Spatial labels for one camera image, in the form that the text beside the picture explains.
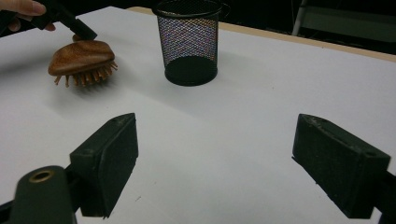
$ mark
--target table edge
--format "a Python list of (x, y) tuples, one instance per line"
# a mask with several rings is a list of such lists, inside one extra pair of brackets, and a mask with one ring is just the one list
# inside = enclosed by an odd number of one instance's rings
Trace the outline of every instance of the table edge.
[[(129, 7), (129, 8), (127, 8), (127, 10), (144, 13), (144, 14), (149, 14), (149, 15), (154, 15), (152, 13), (151, 9), (146, 8), (146, 7)], [(293, 43), (311, 45), (311, 46), (320, 47), (323, 49), (335, 49), (335, 50), (340, 50), (343, 52), (359, 54), (359, 55), (363, 55), (363, 56), (367, 56), (367, 57), (372, 57), (372, 58), (396, 63), (396, 55), (372, 51), (372, 50), (368, 50), (368, 49), (357, 49), (357, 48), (352, 48), (352, 47), (348, 47), (348, 46), (337, 45), (337, 44), (327, 43), (327, 42), (313, 40), (313, 39), (302, 38), (302, 37), (294, 36), (294, 35), (283, 35), (283, 34), (279, 34), (279, 33), (275, 33), (275, 32), (234, 25), (234, 24), (225, 23), (225, 22), (220, 22), (219, 28), (222, 30), (237, 32), (237, 33), (241, 33), (241, 34), (245, 34), (245, 35), (255, 35), (255, 36), (261, 36), (261, 37), (273, 38), (273, 39), (289, 41), (289, 42), (293, 42)]]

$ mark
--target mesh wire basket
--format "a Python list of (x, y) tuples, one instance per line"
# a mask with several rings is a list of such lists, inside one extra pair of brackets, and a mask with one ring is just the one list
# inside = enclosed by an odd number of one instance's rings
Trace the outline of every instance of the mesh wire basket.
[(218, 72), (219, 13), (217, 0), (165, 0), (157, 15), (166, 78), (181, 86), (197, 86)]

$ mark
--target black object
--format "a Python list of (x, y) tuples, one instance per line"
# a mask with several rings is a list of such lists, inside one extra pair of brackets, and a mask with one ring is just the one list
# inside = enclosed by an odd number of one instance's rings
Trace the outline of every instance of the black object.
[(169, 81), (198, 86), (216, 77), (221, 8), (217, 0), (165, 0), (152, 9)]
[[(91, 40), (97, 37), (96, 32), (81, 20), (76, 19), (76, 17), (62, 4), (58, 3), (57, 0), (37, 0), (37, 2), (43, 4), (47, 8), (47, 12), (44, 15), (33, 17), (31, 21), (33, 26), (38, 29), (43, 30), (50, 22), (60, 21), (73, 33), (81, 37), (81, 39)], [(7, 29), (9, 23), (16, 15), (16, 12), (6, 10), (0, 11), (0, 34)]]
[(293, 158), (349, 218), (396, 223), (396, 179), (388, 173), (390, 156), (326, 119), (300, 115)]
[(109, 217), (138, 157), (134, 114), (109, 120), (70, 154), (70, 165), (47, 166), (25, 175), (15, 199), (0, 206), (0, 223), (72, 224)]

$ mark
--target black clamp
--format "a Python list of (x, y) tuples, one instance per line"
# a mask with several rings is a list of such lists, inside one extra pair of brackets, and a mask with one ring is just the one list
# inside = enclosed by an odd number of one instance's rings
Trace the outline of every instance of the black clamp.
[(25, 175), (14, 201), (0, 205), (0, 223), (75, 224), (109, 217), (138, 157), (134, 114), (109, 120), (70, 154), (67, 168), (47, 166)]
[(396, 177), (387, 171), (390, 156), (330, 121), (300, 115), (293, 158), (348, 218), (371, 217), (396, 223)]

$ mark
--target hand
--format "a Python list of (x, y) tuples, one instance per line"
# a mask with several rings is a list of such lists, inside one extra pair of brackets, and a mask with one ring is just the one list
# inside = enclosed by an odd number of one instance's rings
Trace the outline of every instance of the hand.
[[(33, 0), (0, 0), (0, 10), (18, 12), (17, 17), (27, 21), (31, 21), (33, 16), (41, 16), (46, 13), (46, 7)], [(18, 18), (9, 24), (8, 29), (14, 32), (21, 29), (21, 22)], [(55, 26), (50, 23), (45, 29), (54, 31)]]

